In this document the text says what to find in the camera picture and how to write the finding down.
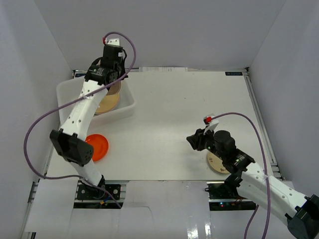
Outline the yellow round plate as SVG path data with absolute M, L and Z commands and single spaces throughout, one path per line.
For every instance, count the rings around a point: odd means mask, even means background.
M 96 115 L 101 115 L 115 109 L 120 101 L 120 94 L 106 95 L 100 102 L 98 108 L 95 111 Z

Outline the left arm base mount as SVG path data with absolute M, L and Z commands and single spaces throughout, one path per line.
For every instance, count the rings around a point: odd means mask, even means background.
M 79 184 L 73 208 L 75 209 L 120 209 L 121 185 L 104 184 L 102 186 L 107 193 L 86 184 Z

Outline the brown square plate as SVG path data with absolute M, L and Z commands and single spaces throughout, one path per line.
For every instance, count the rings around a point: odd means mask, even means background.
M 116 95 L 121 89 L 121 81 L 118 81 L 117 83 L 113 84 L 108 92 L 107 92 L 107 96 L 112 96 L 112 95 Z

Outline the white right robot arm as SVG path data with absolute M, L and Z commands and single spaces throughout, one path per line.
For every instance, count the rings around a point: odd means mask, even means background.
M 221 159 L 230 173 L 225 180 L 226 195 L 249 199 L 270 210 L 297 239 L 314 239 L 319 234 L 319 198 L 306 196 L 289 187 L 262 167 L 247 153 L 238 149 L 235 139 L 225 130 L 198 129 L 186 140 L 194 150 L 208 150 Z

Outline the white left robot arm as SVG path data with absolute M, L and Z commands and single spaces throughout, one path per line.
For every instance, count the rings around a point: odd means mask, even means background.
M 104 196 L 105 179 L 94 165 L 93 146 L 85 139 L 93 116 L 110 88 L 108 84 L 125 73 L 126 56 L 118 43 L 105 44 L 102 57 L 92 63 L 84 77 L 79 101 L 60 129 L 50 133 L 57 154 L 75 168 L 95 199 Z

